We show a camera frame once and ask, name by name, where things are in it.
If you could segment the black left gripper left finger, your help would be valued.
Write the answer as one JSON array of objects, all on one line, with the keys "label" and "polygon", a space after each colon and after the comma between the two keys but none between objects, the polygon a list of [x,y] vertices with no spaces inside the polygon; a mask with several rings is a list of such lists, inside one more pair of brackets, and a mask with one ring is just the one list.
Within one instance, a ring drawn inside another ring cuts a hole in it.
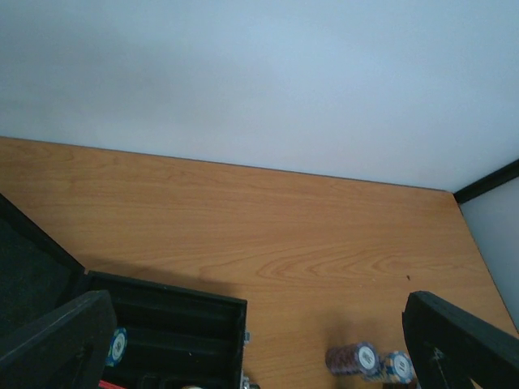
[{"label": "black left gripper left finger", "polygon": [[90,291],[1,339],[2,388],[97,388],[116,327],[107,291]]}]

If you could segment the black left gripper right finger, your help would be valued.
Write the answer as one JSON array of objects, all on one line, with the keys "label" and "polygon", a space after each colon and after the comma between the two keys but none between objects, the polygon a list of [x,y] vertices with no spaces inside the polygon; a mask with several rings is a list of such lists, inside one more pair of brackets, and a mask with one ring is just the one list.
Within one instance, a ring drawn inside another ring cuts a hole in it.
[{"label": "black left gripper right finger", "polygon": [[518,338],[426,291],[408,296],[405,344],[422,388],[517,388]]}]

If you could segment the blue poker chip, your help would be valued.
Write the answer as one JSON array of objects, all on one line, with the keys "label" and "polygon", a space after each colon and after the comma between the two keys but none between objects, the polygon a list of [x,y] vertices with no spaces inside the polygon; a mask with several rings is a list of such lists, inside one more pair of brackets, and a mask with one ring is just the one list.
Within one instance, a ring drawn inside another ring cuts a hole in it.
[{"label": "blue poker chip", "polygon": [[120,363],[127,349],[127,330],[124,327],[117,327],[109,345],[109,352],[105,359],[105,365],[114,367]]}]

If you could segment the black poker set case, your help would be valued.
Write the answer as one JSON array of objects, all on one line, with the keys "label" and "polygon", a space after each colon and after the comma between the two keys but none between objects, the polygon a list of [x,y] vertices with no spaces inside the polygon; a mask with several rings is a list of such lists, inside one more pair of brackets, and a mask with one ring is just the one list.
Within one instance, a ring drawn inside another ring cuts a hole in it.
[{"label": "black poker set case", "polygon": [[244,300],[88,271],[8,199],[1,201],[1,339],[90,291],[107,291],[127,330],[101,380],[125,388],[250,388]]}]

